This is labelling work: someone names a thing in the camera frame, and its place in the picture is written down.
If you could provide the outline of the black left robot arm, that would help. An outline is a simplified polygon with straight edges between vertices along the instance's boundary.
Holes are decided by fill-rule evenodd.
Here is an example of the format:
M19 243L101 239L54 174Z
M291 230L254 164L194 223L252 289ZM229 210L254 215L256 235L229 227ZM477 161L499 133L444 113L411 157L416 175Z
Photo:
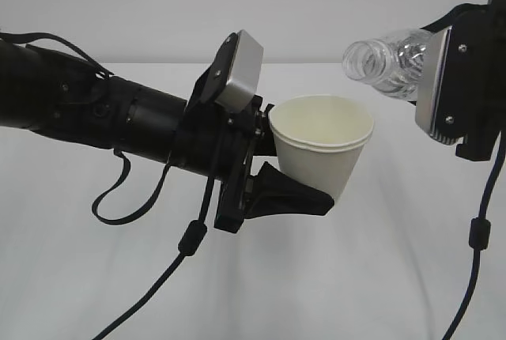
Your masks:
M276 155L270 107L256 92L262 46L227 36L183 99L121 78L72 43L38 47L44 32L1 35L1 124L63 142L134 154L221 184L214 225L237 232L247 219L323 216L334 200L256 156Z

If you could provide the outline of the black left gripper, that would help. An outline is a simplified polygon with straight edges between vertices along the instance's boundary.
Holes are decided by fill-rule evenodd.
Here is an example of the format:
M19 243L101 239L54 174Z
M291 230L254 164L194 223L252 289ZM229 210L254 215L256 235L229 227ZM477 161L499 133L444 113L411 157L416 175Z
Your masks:
M268 104L260 111L256 95L239 114L216 103L192 97L173 143L173 165L221 182L214 228L236 233L244 223L244 187L252 150L258 157L276 157ZM328 193L304 185L265 162L254 177L247 201L247 219L280 214L325 216L334 207Z

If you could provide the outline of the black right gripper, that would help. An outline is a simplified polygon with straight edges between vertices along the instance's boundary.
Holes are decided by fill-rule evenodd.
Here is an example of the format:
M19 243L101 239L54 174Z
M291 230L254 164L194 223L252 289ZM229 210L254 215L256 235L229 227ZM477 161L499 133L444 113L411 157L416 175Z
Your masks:
M472 56L472 115L456 155L469 161L488 161L499 133L505 129L505 0L488 0Z

